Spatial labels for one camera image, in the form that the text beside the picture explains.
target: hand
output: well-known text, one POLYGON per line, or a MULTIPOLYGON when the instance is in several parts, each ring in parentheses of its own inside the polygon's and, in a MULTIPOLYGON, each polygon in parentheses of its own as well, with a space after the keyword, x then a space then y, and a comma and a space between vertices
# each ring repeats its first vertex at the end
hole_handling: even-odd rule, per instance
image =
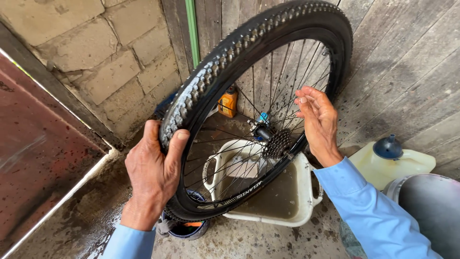
POLYGON ((337 111, 324 92, 309 86, 295 91, 294 103, 299 106, 297 117, 305 118, 305 136, 311 153, 324 167, 343 160, 337 148, 337 111))
POLYGON ((167 201, 176 192, 180 160, 190 136, 185 129, 176 131, 165 156, 158 141, 160 125, 159 121, 148 120, 144 136, 125 160, 132 198, 123 209, 121 224, 136 230, 151 231, 167 201))

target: blue bucket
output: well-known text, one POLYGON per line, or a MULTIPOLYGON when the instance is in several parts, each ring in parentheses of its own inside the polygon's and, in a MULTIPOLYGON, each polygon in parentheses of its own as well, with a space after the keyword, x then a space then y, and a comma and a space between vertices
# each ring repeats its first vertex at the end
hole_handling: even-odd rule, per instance
MULTIPOLYGON (((187 192, 194 196, 195 198, 204 201, 204 198, 201 197, 201 194, 194 191, 194 190, 187 190, 187 192)), ((169 217, 165 212, 162 213, 161 218, 163 220, 168 219, 171 220, 172 218, 169 217)), ((201 226, 199 227, 185 227, 182 225, 178 225, 174 227, 172 230, 170 230, 168 233, 171 236, 174 236, 179 239, 187 239, 187 240, 195 240, 204 235, 206 233, 206 230, 209 228, 209 225, 211 223, 211 220, 205 220, 201 223, 201 226)))

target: light blue sleeve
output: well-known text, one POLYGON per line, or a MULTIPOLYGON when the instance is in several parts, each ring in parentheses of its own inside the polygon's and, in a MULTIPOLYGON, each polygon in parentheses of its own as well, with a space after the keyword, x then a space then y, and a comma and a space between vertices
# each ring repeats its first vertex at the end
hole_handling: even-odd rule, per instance
POLYGON ((155 228, 140 231, 118 224, 102 259, 150 259, 154 241, 155 228))
POLYGON ((364 179, 347 157, 314 170, 370 259, 440 259, 417 221, 364 179))

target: orange bottle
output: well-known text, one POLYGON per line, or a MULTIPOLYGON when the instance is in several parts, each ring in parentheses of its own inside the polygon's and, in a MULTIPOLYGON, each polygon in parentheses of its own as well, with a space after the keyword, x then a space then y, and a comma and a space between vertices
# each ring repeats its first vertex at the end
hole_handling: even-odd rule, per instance
POLYGON ((236 99, 238 93, 235 87, 230 86, 227 92, 219 99, 219 112, 229 118, 233 118, 236 115, 236 99))

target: fingernail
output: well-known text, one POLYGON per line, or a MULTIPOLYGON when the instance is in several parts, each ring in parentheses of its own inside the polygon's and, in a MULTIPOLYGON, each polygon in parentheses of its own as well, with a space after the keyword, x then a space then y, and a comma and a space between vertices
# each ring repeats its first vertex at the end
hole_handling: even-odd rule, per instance
POLYGON ((186 133, 179 133, 179 135, 177 136, 178 139, 180 140, 186 140, 189 138, 189 134, 186 134, 186 133))

